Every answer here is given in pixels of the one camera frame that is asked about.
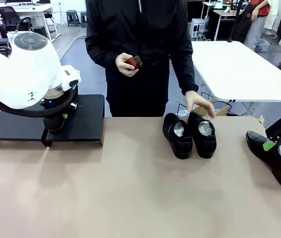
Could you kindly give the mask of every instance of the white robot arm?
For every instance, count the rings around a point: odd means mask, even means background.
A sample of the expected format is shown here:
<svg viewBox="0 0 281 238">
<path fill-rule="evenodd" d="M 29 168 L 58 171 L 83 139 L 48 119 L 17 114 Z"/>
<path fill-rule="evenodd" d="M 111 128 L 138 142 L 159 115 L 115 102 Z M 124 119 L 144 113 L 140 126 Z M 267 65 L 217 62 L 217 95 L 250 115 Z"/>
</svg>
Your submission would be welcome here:
<svg viewBox="0 0 281 238">
<path fill-rule="evenodd" d="M 58 98 L 79 82 L 79 71 L 61 66 L 52 43 L 37 33 L 18 35 L 10 58 L 0 54 L 0 102 L 12 109 Z"/>
</svg>

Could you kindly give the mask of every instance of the white wall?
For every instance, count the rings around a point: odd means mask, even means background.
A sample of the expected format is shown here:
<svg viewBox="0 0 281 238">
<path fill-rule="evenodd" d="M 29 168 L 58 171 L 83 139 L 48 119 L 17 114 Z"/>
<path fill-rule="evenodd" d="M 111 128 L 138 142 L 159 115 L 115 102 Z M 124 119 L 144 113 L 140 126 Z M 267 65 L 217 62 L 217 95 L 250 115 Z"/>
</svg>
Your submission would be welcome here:
<svg viewBox="0 0 281 238">
<path fill-rule="evenodd" d="M 80 21 L 80 12 L 86 12 L 85 0 L 51 0 L 51 3 L 54 5 L 55 20 L 58 24 L 67 24 L 66 11 L 68 10 L 76 10 Z"/>
</svg>

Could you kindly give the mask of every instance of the person in red shirt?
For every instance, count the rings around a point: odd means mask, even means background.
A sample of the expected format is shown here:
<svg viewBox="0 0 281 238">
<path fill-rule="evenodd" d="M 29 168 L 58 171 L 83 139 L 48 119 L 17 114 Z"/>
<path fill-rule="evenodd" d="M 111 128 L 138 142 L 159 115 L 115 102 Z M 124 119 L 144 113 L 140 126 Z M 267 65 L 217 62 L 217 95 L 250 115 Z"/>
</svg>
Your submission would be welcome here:
<svg viewBox="0 0 281 238">
<path fill-rule="evenodd" d="M 251 0 L 250 4 L 254 6 L 255 9 L 251 15 L 252 24 L 247 33 L 244 45 L 253 51 L 264 32 L 264 26 L 270 11 L 270 5 L 268 0 Z"/>
</svg>

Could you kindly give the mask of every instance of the black leather shoe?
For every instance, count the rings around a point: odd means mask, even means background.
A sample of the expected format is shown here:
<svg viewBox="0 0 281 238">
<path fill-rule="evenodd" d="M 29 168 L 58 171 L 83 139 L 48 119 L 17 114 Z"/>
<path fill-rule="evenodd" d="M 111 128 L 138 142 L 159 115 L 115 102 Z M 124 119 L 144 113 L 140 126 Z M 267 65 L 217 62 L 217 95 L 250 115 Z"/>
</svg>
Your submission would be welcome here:
<svg viewBox="0 0 281 238">
<path fill-rule="evenodd" d="M 180 125 L 184 128 L 182 136 L 176 135 L 174 131 L 175 125 Z M 180 120 L 175 114 L 167 114 L 163 126 L 163 133 L 170 142 L 172 151 L 177 158 L 181 160 L 189 158 L 193 147 L 193 141 L 185 121 Z"/>
<path fill-rule="evenodd" d="M 211 135 L 203 135 L 199 130 L 200 123 L 207 121 L 212 129 Z M 215 128 L 209 120 L 205 120 L 196 112 L 191 112 L 188 119 L 188 127 L 193 136 L 198 155 L 204 159 L 209 159 L 213 156 L 216 150 Z"/>
<path fill-rule="evenodd" d="M 264 144 L 268 142 L 269 139 L 254 131 L 248 131 L 246 133 L 246 140 L 251 152 L 270 166 L 273 175 L 281 185 L 281 155 L 278 152 L 281 141 L 271 149 L 268 150 L 267 148 L 266 150 L 268 151 L 265 151 Z"/>
</svg>

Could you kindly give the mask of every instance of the computer equipment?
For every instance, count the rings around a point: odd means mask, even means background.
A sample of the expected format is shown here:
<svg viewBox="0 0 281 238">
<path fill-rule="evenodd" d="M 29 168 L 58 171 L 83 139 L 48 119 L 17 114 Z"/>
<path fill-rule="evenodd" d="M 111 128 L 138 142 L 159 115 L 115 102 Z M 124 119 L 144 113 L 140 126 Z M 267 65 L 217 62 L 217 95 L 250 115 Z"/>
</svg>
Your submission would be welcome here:
<svg viewBox="0 0 281 238">
<path fill-rule="evenodd" d="M 51 0 L 39 0 L 40 4 L 51 4 Z"/>
<path fill-rule="evenodd" d="M 7 0 L 7 3 L 32 3 L 32 0 Z"/>
<path fill-rule="evenodd" d="M 199 18 L 193 18 L 190 27 L 191 38 L 198 38 L 202 32 L 204 32 L 204 20 Z"/>
</svg>

